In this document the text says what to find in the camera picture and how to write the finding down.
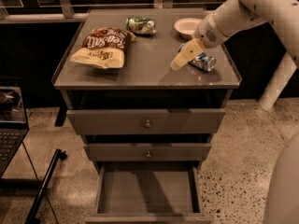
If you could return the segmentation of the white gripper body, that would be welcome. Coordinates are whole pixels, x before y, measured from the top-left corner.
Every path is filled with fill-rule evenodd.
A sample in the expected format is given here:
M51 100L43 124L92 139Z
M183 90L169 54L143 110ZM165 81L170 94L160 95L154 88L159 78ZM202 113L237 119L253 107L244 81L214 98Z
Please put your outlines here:
M208 49L216 48L228 39L217 27L214 14L206 15L197 25L192 37L200 39L204 46Z

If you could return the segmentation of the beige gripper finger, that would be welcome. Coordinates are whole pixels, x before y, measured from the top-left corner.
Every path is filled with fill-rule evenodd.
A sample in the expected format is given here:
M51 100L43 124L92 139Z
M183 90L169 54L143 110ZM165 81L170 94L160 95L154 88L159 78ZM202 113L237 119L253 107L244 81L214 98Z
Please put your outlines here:
M180 52L175 56L170 66L174 70L179 70L182 66L195 59L204 52L204 44L200 39L192 39L185 43Z

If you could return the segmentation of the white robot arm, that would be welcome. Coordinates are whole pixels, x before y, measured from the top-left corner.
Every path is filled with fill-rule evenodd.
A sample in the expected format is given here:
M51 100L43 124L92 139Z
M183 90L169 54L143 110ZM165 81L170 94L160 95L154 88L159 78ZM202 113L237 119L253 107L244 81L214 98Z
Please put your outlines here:
M171 67L178 70L232 35L267 22L294 64L299 60L298 0L227 0L192 31ZM281 149L269 184L263 224L299 224L299 133Z

